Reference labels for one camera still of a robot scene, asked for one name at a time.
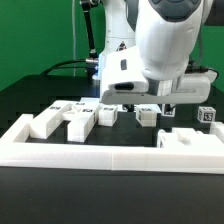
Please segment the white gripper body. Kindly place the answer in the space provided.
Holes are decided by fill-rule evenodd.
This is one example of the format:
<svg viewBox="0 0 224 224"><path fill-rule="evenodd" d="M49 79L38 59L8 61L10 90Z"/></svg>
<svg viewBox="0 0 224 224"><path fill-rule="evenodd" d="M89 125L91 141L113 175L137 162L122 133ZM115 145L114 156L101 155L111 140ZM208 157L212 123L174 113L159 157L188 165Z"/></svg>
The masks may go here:
<svg viewBox="0 0 224 224"><path fill-rule="evenodd" d="M171 80L143 75L136 47L107 55L102 71L100 102L103 104L192 104L207 100L217 73L186 73Z"/></svg>

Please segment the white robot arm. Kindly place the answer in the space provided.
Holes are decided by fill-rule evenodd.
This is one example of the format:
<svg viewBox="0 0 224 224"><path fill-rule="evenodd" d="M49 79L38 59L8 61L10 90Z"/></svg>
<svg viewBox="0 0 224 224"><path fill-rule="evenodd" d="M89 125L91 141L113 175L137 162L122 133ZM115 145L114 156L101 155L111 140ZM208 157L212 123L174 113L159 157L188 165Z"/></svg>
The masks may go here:
<svg viewBox="0 0 224 224"><path fill-rule="evenodd" d="M214 0L102 0L99 59L104 104L188 104L208 98L213 75L187 71Z"/></svg>

